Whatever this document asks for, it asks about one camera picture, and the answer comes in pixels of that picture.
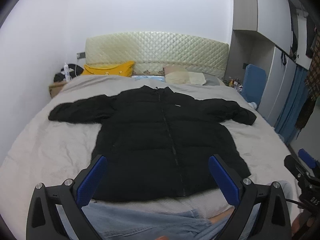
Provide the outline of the right hand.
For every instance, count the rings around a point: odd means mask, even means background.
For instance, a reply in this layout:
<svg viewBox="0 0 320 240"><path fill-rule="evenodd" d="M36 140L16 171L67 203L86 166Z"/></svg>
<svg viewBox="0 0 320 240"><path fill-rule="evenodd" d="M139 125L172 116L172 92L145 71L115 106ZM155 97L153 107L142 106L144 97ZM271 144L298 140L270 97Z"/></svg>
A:
<svg viewBox="0 0 320 240"><path fill-rule="evenodd" d="M293 237L302 225L306 222L309 217L309 213L306 211L301 212L291 224L291 237Z"/></svg>

